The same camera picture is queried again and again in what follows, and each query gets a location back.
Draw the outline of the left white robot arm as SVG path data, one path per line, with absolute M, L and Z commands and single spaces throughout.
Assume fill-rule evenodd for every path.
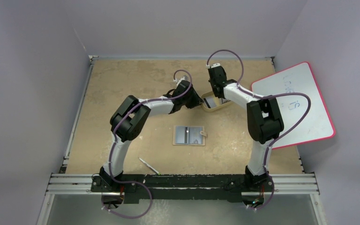
M 189 81 L 180 81 L 177 87 L 161 97 L 140 99 L 133 95 L 125 98 L 110 119 L 113 143 L 108 160 L 100 169 L 99 176 L 103 186 L 110 192 L 121 186 L 124 160 L 130 143 L 139 136 L 149 117 L 172 114 L 183 106 L 188 109 L 197 107 L 203 100 Z

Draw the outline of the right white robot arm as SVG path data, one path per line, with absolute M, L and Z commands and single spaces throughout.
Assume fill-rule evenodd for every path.
M 268 179 L 268 161 L 272 142 L 284 130 L 284 122 L 276 98 L 264 98 L 244 90 L 234 79 L 227 79 L 224 68 L 215 63 L 207 66 L 209 83 L 218 98 L 229 100 L 246 110 L 247 129 L 253 139 L 250 160 L 245 169 L 244 184 L 257 190 Z

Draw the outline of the stack of white cards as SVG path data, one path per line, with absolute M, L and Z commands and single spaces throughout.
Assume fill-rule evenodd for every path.
M 207 96 L 203 98 L 205 107 L 208 109 L 213 109 L 222 104 L 222 101 L 220 98 L 213 96 Z

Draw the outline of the beige oval card tray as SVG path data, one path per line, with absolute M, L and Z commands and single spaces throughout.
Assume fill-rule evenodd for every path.
M 203 100 L 204 97 L 213 96 L 213 95 L 214 95 L 214 92 L 213 92 L 213 91 L 210 91 L 210 92 L 207 92 L 207 93 L 205 93 L 205 94 L 202 94 L 201 99 Z M 204 100 L 203 100 L 203 102 L 202 102 L 202 104 L 201 104 L 201 107 L 202 107 L 202 109 L 203 109 L 204 111 L 206 111 L 206 112 L 213 112 L 213 111 L 222 109 L 222 108 L 227 107 L 227 106 L 229 106 L 229 105 L 232 104 L 232 101 L 230 101 L 230 100 L 228 100 L 228 99 L 225 99 L 225 98 L 220 98 L 220 99 L 221 99 L 221 101 L 222 101 L 222 104 L 221 104 L 220 106 L 216 107 L 216 108 L 213 108 L 213 109 L 208 109 L 208 108 L 206 108 L 206 107 L 205 107 L 205 104 L 204 104 Z

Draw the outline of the silver pen on table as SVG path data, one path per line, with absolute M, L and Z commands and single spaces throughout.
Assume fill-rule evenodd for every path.
M 154 167 L 152 167 L 150 164 L 148 164 L 145 160 L 143 160 L 142 158 L 139 157 L 139 160 L 146 165 L 149 169 L 151 169 L 155 174 L 160 175 L 161 173 L 155 169 Z

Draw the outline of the pink framed whiteboard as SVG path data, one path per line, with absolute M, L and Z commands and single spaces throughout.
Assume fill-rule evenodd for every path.
M 279 97 L 277 102 L 287 131 L 305 113 L 308 101 L 295 93 L 304 93 L 311 100 L 311 107 L 303 121 L 274 145 L 274 149 L 333 138 L 335 126 L 324 102 L 313 70 L 308 62 L 302 62 L 285 70 L 255 81 L 252 91 L 268 96 L 292 93 Z

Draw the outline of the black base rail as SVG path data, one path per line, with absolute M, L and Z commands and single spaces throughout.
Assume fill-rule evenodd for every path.
M 93 175 L 91 192 L 119 193 L 126 204 L 141 199 L 226 200 L 251 203 L 272 190 L 266 175 L 252 178 L 245 174 L 121 174 L 114 182 L 108 175 Z

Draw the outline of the aluminium frame rail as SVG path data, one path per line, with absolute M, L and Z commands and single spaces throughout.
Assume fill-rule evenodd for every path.
M 319 194 L 314 174 L 274 174 L 274 192 L 278 195 Z M 46 189 L 47 195 L 91 195 L 91 174 L 52 174 Z

